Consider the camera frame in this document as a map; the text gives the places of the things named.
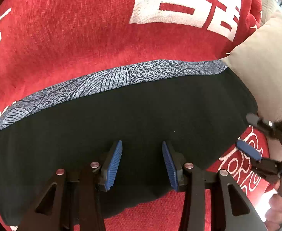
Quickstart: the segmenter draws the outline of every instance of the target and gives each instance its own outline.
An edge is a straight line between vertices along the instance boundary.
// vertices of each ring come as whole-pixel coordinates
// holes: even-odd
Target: beige cushion
[[[281,9],[276,0],[262,0],[262,18],[260,25],[263,26],[277,10]]]
[[[254,95],[259,115],[282,119],[282,13],[271,18],[222,59]],[[282,160],[279,142],[268,140],[270,157]]]

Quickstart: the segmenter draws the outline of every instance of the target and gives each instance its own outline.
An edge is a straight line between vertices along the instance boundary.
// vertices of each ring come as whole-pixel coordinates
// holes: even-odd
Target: black cloth
[[[145,82],[44,109],[0,131],[0,214],[18,225],[58,168],[98,160],[114,140],[123,154],[103,216],[155,200],[170,189],[162,141],[206,169],[246,130],[257,104],[227,68],[218,75]]]

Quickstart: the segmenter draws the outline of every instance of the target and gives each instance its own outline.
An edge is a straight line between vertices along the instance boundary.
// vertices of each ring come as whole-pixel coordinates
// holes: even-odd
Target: blue gripper pad
[[[177,191],[178,190],[177,171],[175,169],[175,166],[172,160],[172,156],[169,152],[166,142],[162,143],[162,154],[164,158],[164,163],[167,168],[170,184],[172,188],[174,188],[174,190]]]
[[[121,155],[123,153],[123,142],[119,140],[111,158],[110,164],[107,169],[107,178],[105,179],[105,189],[107,191],[113,186],[118,165],[120,164]]]
[[[250,146],[248,143],[238,140],[236,142],[237,148],[245,153],[247,156],[251,157],[252,159],[255,159],[256,161],[260,161],[262,159],[262,156],[260,153],[254,149],[252,146]]]

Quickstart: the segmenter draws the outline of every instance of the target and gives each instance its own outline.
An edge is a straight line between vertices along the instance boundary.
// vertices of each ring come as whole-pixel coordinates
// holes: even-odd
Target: silver screw
[[[99,162],[97,162],[97,161],[94,161],[94,162],[91,163],[91,167],[92,167],[92,168],[97,168],[97,167],[99,167],[99,166],[100,166],[100,164],[99,164]]]
[[[186,163],[185,163],[185,168],[187,168],[187,169],[192,169],[192,168],[193,168],[193,164],[190,163],[190,162],[186,162]]]
[[[58,169],[57,171],[56,171],[56,174],[58,175],[58,176],[61,176],[61,175],[63,175],[65,173],[65,169],[63,169],[63,168],[60,168],[60,169]]]
[[[220,174],[221,174],[222,176],[227,176],[227,175],[228,175],[228,171],[222,169],[222,170],[220,170]]]

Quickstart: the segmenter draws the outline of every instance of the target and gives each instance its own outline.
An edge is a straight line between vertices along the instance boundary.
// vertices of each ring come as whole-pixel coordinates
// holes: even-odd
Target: finger
[[[282,223],[282,212],[278,212],[278,211],[275,211],[273,209],[269,209],[266,214],[265,214],[265,218],[268,220],[268,221],[272,221],[274,223],[278,223],[278,224],[281,224]]]
[[[280,180],[278,180],[275,184],[274,184],[274,190],[278,190],[280,187]]]
[[[273,195],[268,203],[271,209],[282,212],[282,197],[280,195]]]
[[[268,220],[266,220],[264,224],[267,227],[268,231],[277,231],[280,228],[279,224],[268,221]]]

